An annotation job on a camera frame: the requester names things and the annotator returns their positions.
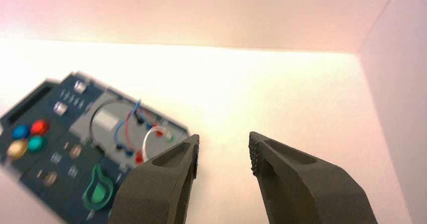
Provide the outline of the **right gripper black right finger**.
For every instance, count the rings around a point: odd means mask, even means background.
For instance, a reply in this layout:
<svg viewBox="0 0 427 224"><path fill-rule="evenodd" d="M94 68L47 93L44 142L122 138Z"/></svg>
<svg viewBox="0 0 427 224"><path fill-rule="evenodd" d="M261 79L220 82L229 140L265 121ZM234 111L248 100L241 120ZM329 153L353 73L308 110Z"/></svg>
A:
<svg viewBox="0 0 427 224"><path fill-rule="evenodd" d="M269 223L377 223L343 168L255 131L249 156Z"/></svg>

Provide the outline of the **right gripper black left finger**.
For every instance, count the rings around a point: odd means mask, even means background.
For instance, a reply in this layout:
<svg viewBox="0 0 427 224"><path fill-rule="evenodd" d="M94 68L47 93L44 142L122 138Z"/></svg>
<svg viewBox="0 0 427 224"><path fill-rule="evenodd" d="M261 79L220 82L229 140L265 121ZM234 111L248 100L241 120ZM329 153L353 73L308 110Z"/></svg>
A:
<svg viewBox="0 0 427 224"><path fill-rule="evenodd" d="M194 134L129 172L109 223L185 223L197 177L200 139Z"/></svg>

